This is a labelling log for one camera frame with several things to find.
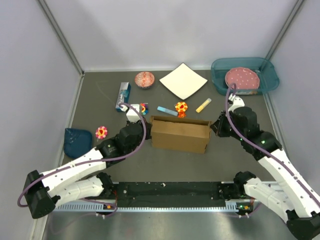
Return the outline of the brown cardboard box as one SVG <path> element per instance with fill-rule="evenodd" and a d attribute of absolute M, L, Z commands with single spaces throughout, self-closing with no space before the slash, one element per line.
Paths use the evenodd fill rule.
<path fill-rule="evenodd" d="M 212 121 L 153 115 L 150 123 L 154 148 L 204 154 L 211 139 Z"/>

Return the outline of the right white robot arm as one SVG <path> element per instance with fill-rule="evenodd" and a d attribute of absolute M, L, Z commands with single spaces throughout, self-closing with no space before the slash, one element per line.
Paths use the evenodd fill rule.
<path fill-rule="evenodd" d="M 211 129 L 219 137 L 238 140 L 283 191 L 277 192 L 246 171 L 237 173 L 234 178 L 233 192 L 237 197 L 257 199 L 277 214 L 298 240 L 319 236 L 320 195 L 294 167 L 275 136 L 260 129 L 257 115 L 251 108 L 227 106 Z"/>

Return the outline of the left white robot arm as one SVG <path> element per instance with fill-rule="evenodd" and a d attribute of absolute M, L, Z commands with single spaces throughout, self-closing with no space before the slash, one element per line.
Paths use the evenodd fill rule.
<path fill-rule="evenodd" d="M 42 218 L 57 207 L 91 197 L 109 198 L 114 191 L 103 170 L 135 154 L 151 138 L 146 121 L 126 123 L 119 133 L 102 141 L 79 158 L 53 170 L 30 172 L 17 205 L 28 208 L 33 219 Z"/>

